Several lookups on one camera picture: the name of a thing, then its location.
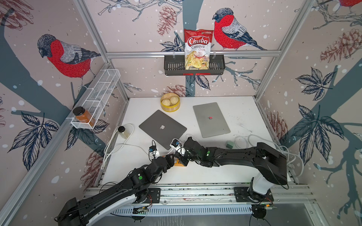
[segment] white tabletop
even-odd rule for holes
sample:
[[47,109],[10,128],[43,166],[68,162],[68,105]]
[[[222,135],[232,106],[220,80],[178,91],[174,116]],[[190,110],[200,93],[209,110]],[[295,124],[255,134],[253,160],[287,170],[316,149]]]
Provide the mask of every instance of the white tabletop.
[[[186,141],[186,134],[191,134],[204,147],[226,148],[226,141],[234,141],[236,135],[247,136],[249,135],[248,130],[252,134],[272,140],[252,97],[183,97],[180,101],[181,106],[177,111],[165,113],[187,128],[180,138],[181,142]],[[231,133],[202,138],[193,106],[212,102],[218,103]],[[122,124],[133,124],[135,131],[127,141],[127,144],[137,145],[148,151],[152,138],[138,126],[157,110],[162,110],[160,98],[130,99]],[[248,130],[241,127],[240,124],[243,124]],[[123,142],[124,139],[119,136],[116,145]],[[251,137],[251,142],[254,146],[257,142],[265,142],[274,147],[272,143],[260,140],[257,137]],[[239,139],[237,143],[242,148],[246,147],[246,142],[243,139]],[[157,142],[156,146],[161,155],[165,155],[171,150],[166,150]],[[142,153],[140,149],[130,146],[124,146],[121,151],[112,154],[109,159],[102,184],[119,182],[127,176],[129,171],[150,163],[147,155]],[[208,168],[197,165],[194,162],[189,162],[187,167],[174,166],[169,169],[167,173],[163,174],[159,183],[250,182],[251,178],[257,174],[258,170],[249,166],[225,165]]]

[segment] bamboo steamer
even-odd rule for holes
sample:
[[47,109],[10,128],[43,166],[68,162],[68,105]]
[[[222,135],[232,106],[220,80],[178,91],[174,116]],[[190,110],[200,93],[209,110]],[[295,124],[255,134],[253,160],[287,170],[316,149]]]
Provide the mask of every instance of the bamboo steamer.
[[[178,102],[177,102],[177,104],[172,105],[172,106],[166,106],[166,105],[163,105],[163,104],[162,104],[162,101],[163,101],[164,99],[170,99],[171,97],[178,97]],[[179,109],[179,107],[180,107],[180,97],[179,97],[177,94],[175,94],[175,93],[166,93],[165,95],[163,95],[163,96],[161,97],[160,103],[161,103],[161,108],[162,108],[162,110],[164,110],[164,111],[166,111],[166,112],[173,112],[173,111],[176,111],[177,109]]]

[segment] white wire basket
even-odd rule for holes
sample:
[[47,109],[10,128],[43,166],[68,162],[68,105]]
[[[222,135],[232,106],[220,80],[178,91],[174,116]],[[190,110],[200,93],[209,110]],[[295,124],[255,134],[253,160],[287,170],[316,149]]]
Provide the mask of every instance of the white wire basket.
[[94,128],[120,76],[121,75],[117,69],[104,70],[101,78],[92,88],[92,91],[88,95],[85,102],[82,104],[82,107],[89,111],[89,113],[92,115],[92,118],[89,120],[89,122],[85,123],[80,122],[76,117],[74,117],[71,121],[71,124],[75,128]]

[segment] laptop lid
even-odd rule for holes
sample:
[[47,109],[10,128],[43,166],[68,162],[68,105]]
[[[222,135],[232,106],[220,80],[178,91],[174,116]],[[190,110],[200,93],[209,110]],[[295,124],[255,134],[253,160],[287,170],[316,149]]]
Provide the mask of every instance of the laptop lid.
[[212,137],[230,133],[218,103],[193,106],[202,137]]
[[148,119],[139,125],[139,128],[169,150],[174,138],[180,139],[187,130],[186,127],[175,121],[160,110],[153,113]]

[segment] chip bag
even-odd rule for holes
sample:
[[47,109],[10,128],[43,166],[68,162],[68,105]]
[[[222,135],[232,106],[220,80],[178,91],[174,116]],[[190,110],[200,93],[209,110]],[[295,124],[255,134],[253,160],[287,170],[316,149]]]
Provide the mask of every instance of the chip bag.
[[185,69],[209,69],[212,34],[209,30],[185,29]]

